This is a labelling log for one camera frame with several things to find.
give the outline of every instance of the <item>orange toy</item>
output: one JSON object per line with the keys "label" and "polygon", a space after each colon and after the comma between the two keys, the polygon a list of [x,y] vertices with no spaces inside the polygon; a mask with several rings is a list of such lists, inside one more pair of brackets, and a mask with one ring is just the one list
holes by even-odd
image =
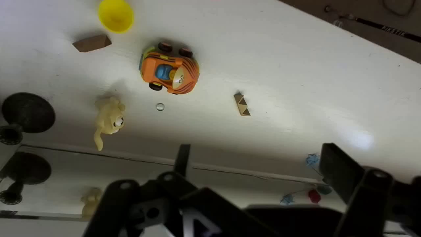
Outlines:
{"label": "orange toy", "polygon": [[191,92],[200,74],[191,50],[180,49],[179,54],[174,54],[172,45],[166,42],[143,51],[139,70],[151,89],[160,91],[166,87],[174,95]]}

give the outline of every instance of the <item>brown object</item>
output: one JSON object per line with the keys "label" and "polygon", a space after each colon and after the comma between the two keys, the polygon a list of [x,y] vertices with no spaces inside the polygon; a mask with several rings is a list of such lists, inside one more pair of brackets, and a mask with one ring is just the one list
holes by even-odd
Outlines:
{"label": "brown object", "polygon": [[234,99],[235,99],[239,115],[241,116],[250,116],[245,96],[241,92],[238,92],[234,95]]}
{"label": "brown object", "polygon": [[97,50],[97,49],[101,49],[101,47],[106,47],[110,43],[112,42],[108,38],[108,36],[100,34],[100,36],[95,36],[95,37],[89,37],[89,38],[84,38],[84,39],[80,39],[78,42],[74,42],[74,46],[80,53],[87,53],[87,51]]}

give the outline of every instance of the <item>small white object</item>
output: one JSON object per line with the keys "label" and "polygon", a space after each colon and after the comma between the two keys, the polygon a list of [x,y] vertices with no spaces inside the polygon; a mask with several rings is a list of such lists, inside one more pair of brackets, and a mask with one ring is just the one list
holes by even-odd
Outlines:
{"label": "small white object", "polygon": [[155,108],[156,111],[162,112],[166,108],[166,105],[163,103],[158,103]]}
{"label": "small white object", "polygon": [[172,79],[172,88],[178,89],[181,87],[183,82],[184,82],[184,68],[179,67],[175,74],[174,74],[174,79]]}

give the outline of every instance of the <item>beige stuffed toy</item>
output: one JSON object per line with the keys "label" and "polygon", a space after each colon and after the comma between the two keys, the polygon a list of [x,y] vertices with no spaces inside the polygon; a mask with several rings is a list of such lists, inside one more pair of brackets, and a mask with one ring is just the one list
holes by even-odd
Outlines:
{"label": "beige stuffed toy", "polygon": [[117,97],[103,99],[99,103],[96,132],[93,141],[99,151],[104,149],[101,134],[114,134],[124,126],[125,105]]}
{"label": "beige stuffed toy", "polygon": [[83,220],[91,220],[97,205],[100,204],[101,196],[103,191],[100,188],[91,188],[85,195],[81,196],[80,200],[84,203],[81,209]]}

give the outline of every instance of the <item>cable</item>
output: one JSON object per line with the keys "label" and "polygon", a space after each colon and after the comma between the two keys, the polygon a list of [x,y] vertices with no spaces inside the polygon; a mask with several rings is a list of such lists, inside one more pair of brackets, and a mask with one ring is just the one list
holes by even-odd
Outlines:
{"label": "cable", "polygon": [[396,9],[393,9],[392,7],[389,7],[389,5],[387,4],[387,0],[383,0],[381,3],[383,3],[383,7],[384,7],[387,10],[389,10],[391,13],[393,13],[393,14],[396,14],[396,16],[400,16],[400,17],[405,17],[405,16],[410,14],[410,12],[413,10],[413,8],[414,8],[414,5],[416,5],[416,0],[412,0],[412,1],[410,1],[410,5],[409,5],[409,8],[408,8],[406,12],[397,12]]}

